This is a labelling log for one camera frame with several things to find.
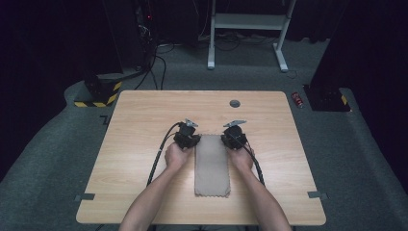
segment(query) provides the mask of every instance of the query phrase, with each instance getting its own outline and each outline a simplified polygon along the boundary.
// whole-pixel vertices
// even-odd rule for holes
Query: red can
[[[300,98],[299,93],[293,92],[292,93],[292,99],[293,99],[294,104],[297,106],[297,108],[303,108],[304,107],[302,98]]]

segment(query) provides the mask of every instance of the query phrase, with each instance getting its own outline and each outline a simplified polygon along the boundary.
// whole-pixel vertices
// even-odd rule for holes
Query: white stand
[[[276,54],[280,69],[282,72],[288,71],[285,58],[282,54],[282,45],[285,35],[291,22],[292,12],[296,0],[292,0],[288,12],[285,15],[267,15],[267,14],[240,14],[240,13],[216,13],[216,0],[213,0],[211,16],[211,34],[210,46],[208,52],[208,68],[216,67],[215,36],[216,28],[229,29],[254,29],[281,31],[278,43],[273,44],[273,51]]]

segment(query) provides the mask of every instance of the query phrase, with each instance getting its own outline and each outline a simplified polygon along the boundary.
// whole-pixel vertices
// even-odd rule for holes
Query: wooden table
[[[232,108],[231,100],[241,106]],[[221,134],[224,124],[240,125],[255,150],[265,183],[291,225],[325,223],[316,186],[293,121],[286,95],[280,91],[123,91],[102,143],[77,220],[121,223],[129,206],[145,188],[167,130],[185,118],[197,123],[195,134]],[[163,171],[164,153],[155,177]],[[175,177],[154,223],[257,224],[246,188],[229,164],[231,193],[224,197],[194,195],[194,156]]]

